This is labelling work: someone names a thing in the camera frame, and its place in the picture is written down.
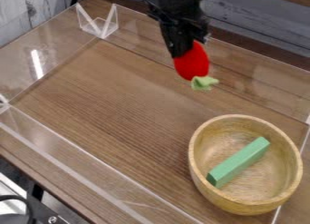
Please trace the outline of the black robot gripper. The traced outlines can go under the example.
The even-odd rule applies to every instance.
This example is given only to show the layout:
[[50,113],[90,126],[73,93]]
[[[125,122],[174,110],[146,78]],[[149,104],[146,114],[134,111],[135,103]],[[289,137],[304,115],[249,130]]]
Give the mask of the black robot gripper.
[[146,0],[149,16],[161,23],[162,37],[172,56],[181,57],[194,40],[206,43],[210,19],[202,0]]

